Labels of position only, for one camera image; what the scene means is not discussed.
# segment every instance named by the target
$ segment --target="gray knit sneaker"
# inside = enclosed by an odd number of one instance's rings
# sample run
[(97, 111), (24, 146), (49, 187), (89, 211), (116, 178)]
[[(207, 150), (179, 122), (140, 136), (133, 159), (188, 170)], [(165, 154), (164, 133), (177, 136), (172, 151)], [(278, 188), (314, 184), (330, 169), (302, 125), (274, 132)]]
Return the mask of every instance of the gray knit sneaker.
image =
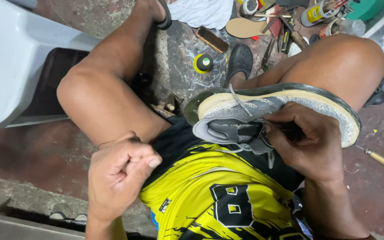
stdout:
[(281, 83), (246, 90), (211, 89), (200, 93), (185, 107), (186, 120), (198, 138), (216, 144), (235, 144), (239, 151), (268, 154), (273, 166), (273, 147), (264, 133), (262, 118), (279, 111), (289, 101), (334, 117), (340, 123), (342, 147), (353, 145), (360, 132), (357, 114), (328, 91), (300, 83)]

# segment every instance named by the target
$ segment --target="shoe lace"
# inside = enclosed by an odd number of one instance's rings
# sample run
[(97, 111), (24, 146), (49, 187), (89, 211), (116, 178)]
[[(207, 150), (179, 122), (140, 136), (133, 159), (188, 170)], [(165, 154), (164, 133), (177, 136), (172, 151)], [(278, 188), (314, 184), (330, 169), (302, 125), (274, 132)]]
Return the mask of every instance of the shoe lace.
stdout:
[[(229, 84), (229, 90), (230, 92), (232, 93), (232, 96), (233, 98), (235, 99), (235, 101), (238, 103), (239, 106), (241, 106), (244, 111), (248, 114), (248, 116), (250, 117), (253, 117), (253, 115), (251, 114), (251, 112), (245, 107), (244, 103), (238, 98), (238, 96), (236, 95), (235, 91), (233, 90), (232, 88), (232, 84)], [(222, 149), (216, 149), (216, 151), (219, 151), (219, 152), (225, 152), (225, 153), (237, 153), (237, 152), (242, 152), (244, 149), (239, 146), (240, 149), (238, 150), (222, 150)], [(272, 169), (274, 167), (274, 163), (275, 163), (275, 154), (274, 154), (274, 151), (273, 150), (270, 150), (268, 152), (268, 162), (269, 162), (269, 169)]]

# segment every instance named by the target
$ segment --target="fingernail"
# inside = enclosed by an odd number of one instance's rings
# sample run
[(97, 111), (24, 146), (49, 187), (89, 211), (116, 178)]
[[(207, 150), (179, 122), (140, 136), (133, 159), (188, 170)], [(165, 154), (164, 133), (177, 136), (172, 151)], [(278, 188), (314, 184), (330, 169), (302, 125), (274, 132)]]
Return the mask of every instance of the fingernail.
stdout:
[(265, 132), (270, 132), (270, 125), (269, 124), (267, 124), (267, 123), (265, 123), (265, 124), (263, 124), (264, 125), (264, 131)]
[(161, 164), (161, 160), (159, 160), (159, 159), (157, 159), (157, 158), (152, 159), (152, 161), (149, 162), (149, 166), (150, 166), (151, 168), (155, 168), (155, 167), (157, 167), (157, 166), (160, 165), (160, 164)]

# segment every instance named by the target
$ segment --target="brown bristle brush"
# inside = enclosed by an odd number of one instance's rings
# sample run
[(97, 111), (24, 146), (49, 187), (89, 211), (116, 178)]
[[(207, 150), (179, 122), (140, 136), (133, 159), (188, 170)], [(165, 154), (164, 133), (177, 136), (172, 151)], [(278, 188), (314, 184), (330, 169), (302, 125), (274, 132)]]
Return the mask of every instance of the brown bristle brush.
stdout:
[(227, 51), (229, 45), (227, 42), (221, 40), (221, 38), (214, 35), (210, 30), (206, 29), (203, 26), (200, 26), (196, 31), (195, 36), (201, 41), (205, 42), (208, 46), (212, 47), (218, 53), (223, 53)]

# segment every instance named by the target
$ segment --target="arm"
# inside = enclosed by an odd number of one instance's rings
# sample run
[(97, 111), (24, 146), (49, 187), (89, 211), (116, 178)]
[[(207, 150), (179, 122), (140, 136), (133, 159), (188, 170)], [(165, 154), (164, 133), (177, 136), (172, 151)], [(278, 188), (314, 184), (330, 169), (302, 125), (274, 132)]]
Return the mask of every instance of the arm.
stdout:
[(88, 240), (126, 240), (121, 215), (162, 159), (130, 132), (91, 157), (88, 171)]
[(270, 143), (285, 164), (306, 178), (304, 212), (316, 237), (369, 237), (369, 231), (352, 211), (343, 182), (338, 121), (294, 102), (286, 103), (264, 119), (274, 123), (295, 122), (303, 131), (301, 140), (291, 141), (276, 124), (265, 125)]

